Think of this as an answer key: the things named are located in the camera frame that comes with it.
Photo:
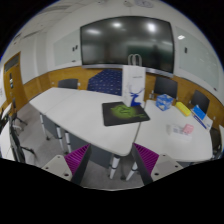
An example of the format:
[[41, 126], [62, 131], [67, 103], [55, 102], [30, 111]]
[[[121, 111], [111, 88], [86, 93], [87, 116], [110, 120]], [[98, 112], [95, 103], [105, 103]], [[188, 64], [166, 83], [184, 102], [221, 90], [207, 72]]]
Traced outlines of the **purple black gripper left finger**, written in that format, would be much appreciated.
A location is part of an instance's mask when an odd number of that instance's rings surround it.
[[56, 155], [45, 166], [43, 166], [42, 169], [76, 185], [80, 185], [90, 155], [91, 145], [87, 144], [72, 151], [66, 156]]

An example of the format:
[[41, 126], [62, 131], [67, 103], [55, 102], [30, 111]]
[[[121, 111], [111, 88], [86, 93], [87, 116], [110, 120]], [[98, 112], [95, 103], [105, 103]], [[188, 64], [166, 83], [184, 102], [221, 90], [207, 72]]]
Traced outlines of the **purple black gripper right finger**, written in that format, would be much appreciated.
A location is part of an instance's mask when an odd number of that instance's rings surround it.
[[133, 168], [138, 170], [145, 185], [182, 169], [182, 166], [167, 154], [157, 154], [137, 143], [132, 145]]

